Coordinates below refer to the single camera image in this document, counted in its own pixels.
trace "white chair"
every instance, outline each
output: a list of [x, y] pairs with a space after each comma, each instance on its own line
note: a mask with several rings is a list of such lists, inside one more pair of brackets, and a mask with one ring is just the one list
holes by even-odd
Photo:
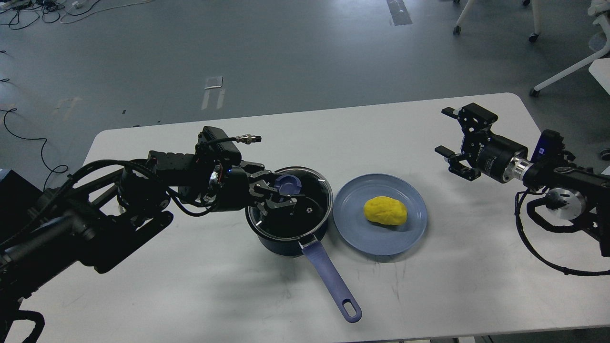
[[[460, 2], [460, 0], [453, 0], [453, 2], [458, 4]], [[522, 5], [527, 6], [527, 5], [529, 5], [530, 0], [522, 0], [521, 3], [522, 3]], [[529, 41], [534, 43], [538, 39], [538, 36], [540, 35], [540, 4], [539, 4], [539, 0], [531, 0], [531, 3], [532, 3], [532, 12], [534, 13], [534, 33], [529, 36]], [[454, 35], [459, 35], [460, 32], [462, 32], [461, 24], [464, 21], [466, 14], [468, 14], [470, 9], [472, 8], [472, 5], [474, 5], [474, 4], [475, 4], [475, 0], [468, 0], [468, 2], [466, 3], [466, 6], [464, 6], [464, 10], [462, 11], [462, 14], [460, 14], [459, 18], [457, 19], [456, 27], [453, 29]]]
[[595, 19], [595, 21], [593, 22], [593, 24], [601, 26], [601, 29], [604, 31], [604, 34], [606, 34], [606, 44], [604, 45], [604, 47], [601, 50], [597, 51], [596, 53], [592, 54], [591, 56], [572, 65], [570, 68], [553, 76], [552, 78], [550, 78], [540, 84], [537, 84], [536, 86], [534, 86], [534, 88], [532, 88], [529, 91], [529, 95], [538, 96], [538, 94], [540, 94], [540, 91], [544, 87], [562, 79], [565, 76], [568, 76], [569, 74], [572, 74], [576, 70], [579, 70], [580, 68], [597, 60], [600, 57], [605, 56], [608, 52], [610, 52], [610, 22], [609, 22], [609, 20], [610, 20], [610, 0], [592, 0], [591, 6], [589, 7], [589, 10], [587, 11], [587, 13], [590, 16], [597, 17]]

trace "handle hole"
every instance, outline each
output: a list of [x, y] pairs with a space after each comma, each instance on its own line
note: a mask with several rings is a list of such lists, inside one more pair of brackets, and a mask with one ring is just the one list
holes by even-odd
[[343, 301], [343, 308], [345, 308], [345, 311], [350, 317], [354, 317], [356, 315], [356, 309], [354, 309], [354, 305], [351, 304], [349, 299], [345, 299]]

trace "pot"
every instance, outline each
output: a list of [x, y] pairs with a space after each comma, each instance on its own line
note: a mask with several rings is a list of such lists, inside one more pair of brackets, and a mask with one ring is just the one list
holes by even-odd
[[[271, 252], [283, 256], [305, 255], [314, 265], [345, 320], [355, 323], [362, 317], [360, 306], [339, 275], [320, 242], [328, 228], [332, 209], [332, 190], [324, 176], [305, 167], [287, 167], [272, 187], [295, 197], [297, 205], [290, 215], [262, 218], [260, 210], [246, 208], [246, 220], [260, 242]], [[348, 313], [351, 305], [355, 314]]]

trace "connector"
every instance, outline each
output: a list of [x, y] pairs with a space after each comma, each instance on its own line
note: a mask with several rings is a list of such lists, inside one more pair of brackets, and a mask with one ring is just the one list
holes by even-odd
[[238, 143], [246, 143], [246, 144], [257, 143], [257, 142], [262, 141], [261, 136], [251, 135], [251, 134], [238, 135], [237, 137], [235, 137], [235, 139], [237, 140]]

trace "robotic arm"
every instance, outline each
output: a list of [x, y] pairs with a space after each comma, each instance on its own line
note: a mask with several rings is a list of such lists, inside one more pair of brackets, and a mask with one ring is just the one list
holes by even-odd
[[[260, 136], [228, 137], [206, 126], [194, 154], [150, 151], [145, 160], [100, 160], [79, 169], [57, 189], [41, 192], [14, 171], [0, 170], [0, 342], [14, 320], [36, 323], [25, 340], [42, 332], [40, 313], [20, 311], [22, 299], [76, 261], [106, 273], [173, 220], [170, 201], [188, 215], [238, 211], [247, 206], [268, 214], [292, 211], [303, 194], [289, 197], [272, 186], [282, 176], [242, 160], [233, 142], [260, 142]], [[81, 186], [91, 172], [110, 165], [123, 168]], [[94, 200], [90, 194], [109, 187]], [[120, 215], [101, 208], [113, 198]], [[191, 212], [183, 204], [204, 208]]]
[[[563, 137], [544, 130], [531, 160], [528, 149], [510, 139], [496, 135], [491, 126], [498, 116], [472, 103], [461, 109], [447, 107], [442, 113], [457, 120], [464, 133], [460, 153], [438, 146], [435, 152], [449, 163], [449, 172], [473, 181], [481, 173], [506, 183], [513, 178], [523, 181], [528, 188], [515, 198], [515, 216], [519, 234], [530, 252], [552, 268], [567, 274], [593, 276], [610, 275], [610, 271], [584, 272], [552, 264], [542, 258], [531, 246], [523, 232], [519, 210], [527, 194], [544, 195], [530, 201], [527, 213], [536, 224], [554, 233], [574, 233], [582, 230], [599, 242], [601, 255], [610, 256], [610, 178], [593, 174], [591, 169], [578, 167], [575, 157], [566, 151]], [[469, 167], [462, 164], [467, 161]], [[554, 226], [536, 212], [536, 207], [547, 209], [561, 219], [571, 222], [567, 226]]]

